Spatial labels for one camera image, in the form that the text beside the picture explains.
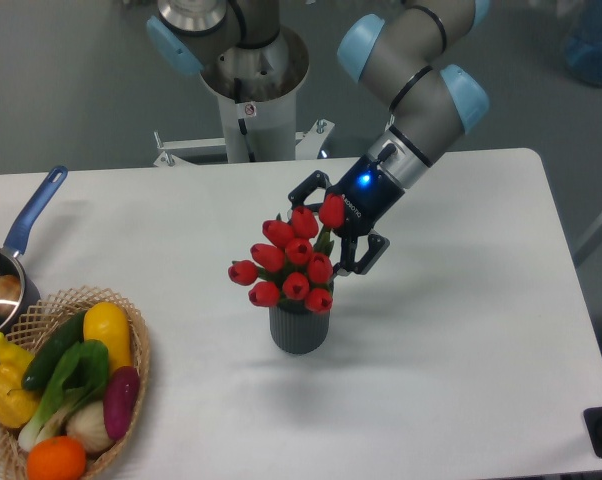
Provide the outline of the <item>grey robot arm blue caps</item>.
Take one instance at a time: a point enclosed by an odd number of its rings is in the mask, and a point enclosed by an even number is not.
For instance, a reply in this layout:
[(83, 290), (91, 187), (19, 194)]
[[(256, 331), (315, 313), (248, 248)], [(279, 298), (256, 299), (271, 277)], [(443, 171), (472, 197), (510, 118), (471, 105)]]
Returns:
[[(369, 14), (345, 34), (337, 57), (388, 109), (391, 122), (336, 183), (315, 173), (290, 193), (298, 206), (315, 190), (344, 198), (338, 275), (365, 274), (388, 248), (375, 223), (448, 148), (486, 114), (488, 97), (463, 69), (435, 58), (485, 17), (485, 1), (408, 1), (391, 22)], [(232, 163), (291, 160), (296, 94), (309, 70), (301, 38), (275, 1), (161, 1), (146, 24), (176, 71), (216, 96)]]

